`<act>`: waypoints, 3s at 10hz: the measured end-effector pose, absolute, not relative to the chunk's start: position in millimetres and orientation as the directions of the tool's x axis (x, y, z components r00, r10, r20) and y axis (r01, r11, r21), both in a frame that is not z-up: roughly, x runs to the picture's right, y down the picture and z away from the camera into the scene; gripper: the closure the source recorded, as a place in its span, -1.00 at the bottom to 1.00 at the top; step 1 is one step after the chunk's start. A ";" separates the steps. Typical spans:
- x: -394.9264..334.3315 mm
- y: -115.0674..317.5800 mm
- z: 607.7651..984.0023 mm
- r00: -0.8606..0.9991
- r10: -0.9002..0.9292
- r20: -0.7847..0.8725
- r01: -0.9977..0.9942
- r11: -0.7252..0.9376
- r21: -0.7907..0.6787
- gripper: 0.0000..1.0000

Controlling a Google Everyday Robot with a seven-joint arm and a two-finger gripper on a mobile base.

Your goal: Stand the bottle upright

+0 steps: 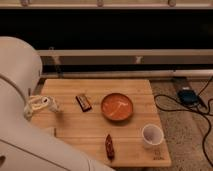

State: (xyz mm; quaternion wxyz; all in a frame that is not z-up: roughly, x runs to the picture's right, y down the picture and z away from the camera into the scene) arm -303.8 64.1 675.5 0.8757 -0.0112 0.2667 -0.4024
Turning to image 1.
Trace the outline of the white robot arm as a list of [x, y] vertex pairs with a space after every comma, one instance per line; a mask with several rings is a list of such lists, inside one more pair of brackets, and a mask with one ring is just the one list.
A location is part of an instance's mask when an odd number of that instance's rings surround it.
[[41, 58], [30, 44], [0, 37], [0, 171], [114, 171], [25, 119], [41, 74]]

